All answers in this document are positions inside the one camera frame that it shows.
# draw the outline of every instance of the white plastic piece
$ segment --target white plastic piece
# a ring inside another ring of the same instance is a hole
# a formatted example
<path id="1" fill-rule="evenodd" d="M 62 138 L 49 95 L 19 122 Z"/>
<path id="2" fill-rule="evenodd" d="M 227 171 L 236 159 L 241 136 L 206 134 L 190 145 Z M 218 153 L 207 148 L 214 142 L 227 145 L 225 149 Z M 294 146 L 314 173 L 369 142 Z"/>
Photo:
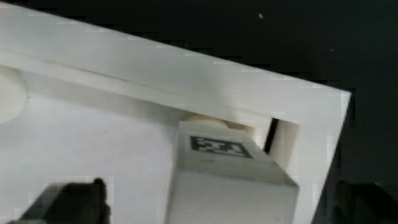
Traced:
<path id="1" fill-rule="evenodd" d="M 179 123 L 167 224 L 291 224 L 298 187 L 243 131 Z"/>
<path id="2" fill-rule="evenodd" d="M 284 123 L 271 158 L 312 220 L 350 93 L 0 3 L 0 64 L 250 127 Z"/>
<path id="3" fill-rule="evenodd" d="M 209 127 L 220 127 L 220 128 L 227 128 L 227 124 L 222 122 L 222 120 L 202 116 L 202 115 L 195 115 L 186 119 L 186 122 L 193 123 L 193 124 L 200 124 L 206 125 Z"/>
<path id="4" fill-rule="evenodd" d="M 17 71 L 0 66 L 0 123 L 19 116 L 26 106 L 26 84 Z"/>

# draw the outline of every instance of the dark surface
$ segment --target dark surface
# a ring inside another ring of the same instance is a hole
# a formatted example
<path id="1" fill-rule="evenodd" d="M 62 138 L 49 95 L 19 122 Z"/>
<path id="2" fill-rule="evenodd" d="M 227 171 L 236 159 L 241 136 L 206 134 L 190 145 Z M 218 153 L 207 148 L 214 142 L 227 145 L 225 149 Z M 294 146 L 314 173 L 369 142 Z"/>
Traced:
<path id="1" fill-rule="evenodd" d="M 398 201 L 376 184 L 337 184 L 332 224 L 398 224 Z"/>
<path id="2" fill-rule="evenodd" d="M 47 224 L 110 224 L 103 180 L 95 179 L 92 184 L 69 183 L 56 189 L 58 195 L 47 203 L 53 190 L 44 190 L 19 221 L 42 220 Z"/>
<path id="3" fill-rule="evenodd" d="M 351 91 L 346 125 L 312 221 L 326 223 L 337 180 L 396 184 L 398 1 L 14 2 Z"/>

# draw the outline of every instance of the white panel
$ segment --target white panel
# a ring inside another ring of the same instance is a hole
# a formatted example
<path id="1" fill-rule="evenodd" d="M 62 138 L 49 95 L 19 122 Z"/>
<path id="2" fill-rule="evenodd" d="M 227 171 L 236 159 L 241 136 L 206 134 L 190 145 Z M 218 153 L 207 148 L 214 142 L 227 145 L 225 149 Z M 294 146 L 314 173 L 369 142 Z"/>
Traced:
<path id="1" fill-rule="evenodd" d="M 3 3 L 0 30 L 1 65 L 248 126 L 268 117 L 298 125 L 282 168 L 307 224 L 350 93 Z"/>
<path id="2" fill-rule="evenodd" d="M 19 218 L 47 184 L 101 177 L 111 223 L 163 224 L 184 112 L 31 74 L 24 78 L 26 110 L 0 125 L 0 223 Z"/>

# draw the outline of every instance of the black background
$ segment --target black background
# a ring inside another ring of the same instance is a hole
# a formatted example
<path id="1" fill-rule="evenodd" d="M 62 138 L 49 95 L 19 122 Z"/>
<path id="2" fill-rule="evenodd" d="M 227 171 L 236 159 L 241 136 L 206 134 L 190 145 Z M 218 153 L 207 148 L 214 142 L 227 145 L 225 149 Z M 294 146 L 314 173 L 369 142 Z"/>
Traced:
<path id="1" fill-rule="evenodd" d="M 330 218 L 337 180 L 398 184 L 396 0 L 7 2 L 351 92 L 312 224 Z"/>

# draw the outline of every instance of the black object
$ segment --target black object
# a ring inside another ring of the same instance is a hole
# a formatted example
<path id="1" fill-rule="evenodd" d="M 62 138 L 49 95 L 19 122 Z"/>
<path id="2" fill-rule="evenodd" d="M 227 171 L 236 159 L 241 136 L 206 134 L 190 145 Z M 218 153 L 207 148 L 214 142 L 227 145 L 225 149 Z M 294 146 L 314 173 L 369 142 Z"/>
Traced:
<path id="1" fill-rule="evenodd" d="M 10 223 L 108 224 L 106 186 L 97 178 L 90 184 L 49 185 L 19 220 Z"/>
<path id="2" fill-rule="evenodd" d="M 337 183 L 332 224 L 398 224 L 398 201 L 376 184 Z"/>

